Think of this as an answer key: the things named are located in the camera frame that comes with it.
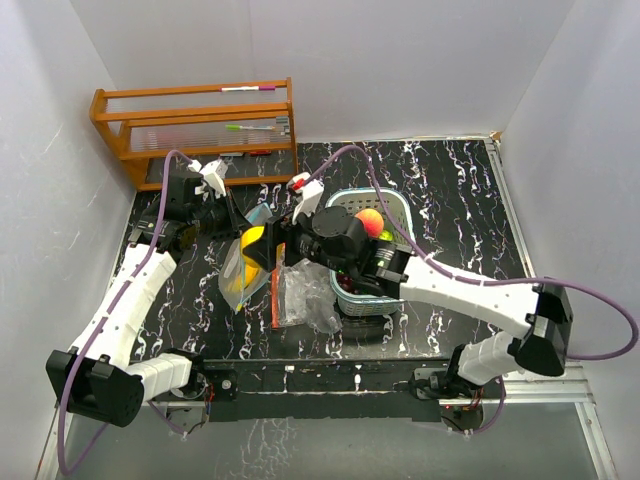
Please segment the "yellow lemon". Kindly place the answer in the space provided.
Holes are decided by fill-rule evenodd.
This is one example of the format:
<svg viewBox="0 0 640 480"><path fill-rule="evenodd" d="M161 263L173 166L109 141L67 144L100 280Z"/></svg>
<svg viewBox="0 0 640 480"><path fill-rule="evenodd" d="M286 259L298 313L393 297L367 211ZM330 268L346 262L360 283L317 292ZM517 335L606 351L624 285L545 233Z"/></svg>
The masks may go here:
<svg viewBox="0 0 640 480"><path fill-rule="evenodd" d="M264 232L264 226L260 225L260 226L252 226L242 234L240 238L240 249L241 249L242 257L247 264L252 264L253 266L256 266L255 261L253 260L252 257L250 257L245 252L245 249L250 245L253 245L254 243L256 243L258 240L260 240L263 235L263 232Z"/></svg>

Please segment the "yellow banana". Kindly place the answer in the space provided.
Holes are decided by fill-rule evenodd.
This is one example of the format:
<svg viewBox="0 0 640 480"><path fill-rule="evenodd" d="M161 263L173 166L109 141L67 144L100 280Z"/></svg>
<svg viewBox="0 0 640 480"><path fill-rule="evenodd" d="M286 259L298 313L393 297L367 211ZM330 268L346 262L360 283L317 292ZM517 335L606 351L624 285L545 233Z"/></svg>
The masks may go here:
<svg viewBox="0 0 640 480"><path fill-rule="evenodd" d="M262 269L260 267L254 267L242 262L239 271L230 281L228 290L234 294L243 292L255 283L261 272Z"/></svg>

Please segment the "blue zip top bag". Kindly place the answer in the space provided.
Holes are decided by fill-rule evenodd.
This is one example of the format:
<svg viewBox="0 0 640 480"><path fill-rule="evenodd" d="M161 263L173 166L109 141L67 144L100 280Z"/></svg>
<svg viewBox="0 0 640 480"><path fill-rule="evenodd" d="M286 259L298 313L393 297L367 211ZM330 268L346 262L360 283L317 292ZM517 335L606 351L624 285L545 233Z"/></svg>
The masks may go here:
<svg viewBox="0 0 640 480"><path fill-rule="evenodd" d="M241 255L240 240L234 240L218 276L219 290L231 310L239 312L269 278L269 273L245 262Z"/></svg>

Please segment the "red orange peach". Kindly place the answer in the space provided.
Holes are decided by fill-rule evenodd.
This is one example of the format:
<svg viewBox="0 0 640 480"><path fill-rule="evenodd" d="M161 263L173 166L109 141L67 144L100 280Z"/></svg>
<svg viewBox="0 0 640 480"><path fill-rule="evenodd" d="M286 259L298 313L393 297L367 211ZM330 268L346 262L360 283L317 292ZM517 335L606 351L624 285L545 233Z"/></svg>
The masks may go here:
<svg viewBox="0 0 640 480"><path fill-rule="evenodd" d="M359 211L355 217L360 220L371 238L378 238L384 231L385 222L380 212L373 208Z"/></svg>

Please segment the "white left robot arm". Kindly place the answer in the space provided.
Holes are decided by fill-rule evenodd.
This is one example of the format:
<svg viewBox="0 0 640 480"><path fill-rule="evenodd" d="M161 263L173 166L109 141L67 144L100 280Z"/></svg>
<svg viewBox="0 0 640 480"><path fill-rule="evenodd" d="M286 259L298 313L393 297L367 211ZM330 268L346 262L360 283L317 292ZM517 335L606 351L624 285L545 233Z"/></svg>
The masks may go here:
<svg viewBox="0 0 640 480"><path fill-rule="evenodd" d="M125 427L161 394L200 396L207 376L195 367L196 355L171 350L133 364L131 350L159 291L196 240L236 239L249 226L218 164L171 174L133 228L98 311L68 350L53 351L46 362L61 411Z"/></svg>

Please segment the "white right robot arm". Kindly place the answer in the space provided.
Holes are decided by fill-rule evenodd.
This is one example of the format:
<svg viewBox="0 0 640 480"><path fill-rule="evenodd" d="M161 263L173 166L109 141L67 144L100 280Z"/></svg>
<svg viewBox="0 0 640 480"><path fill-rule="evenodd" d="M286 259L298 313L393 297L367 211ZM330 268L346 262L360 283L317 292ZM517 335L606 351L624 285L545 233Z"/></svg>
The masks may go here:
<svg viewBox="0 0 640 480"><path fill-rule="evenodd" d="M422 398L470 397L488 382L517 370L546 377L565 372L572 313L563 287L494 286L490 278L447 278L411 247L375 239L343 207L328 207L296 220L272 217L240 239L248 265L275 269L302 260L348 276L364 292L459 312L499 328L477 344L459 345L446 369L413 375L410 387Z"/></svg>

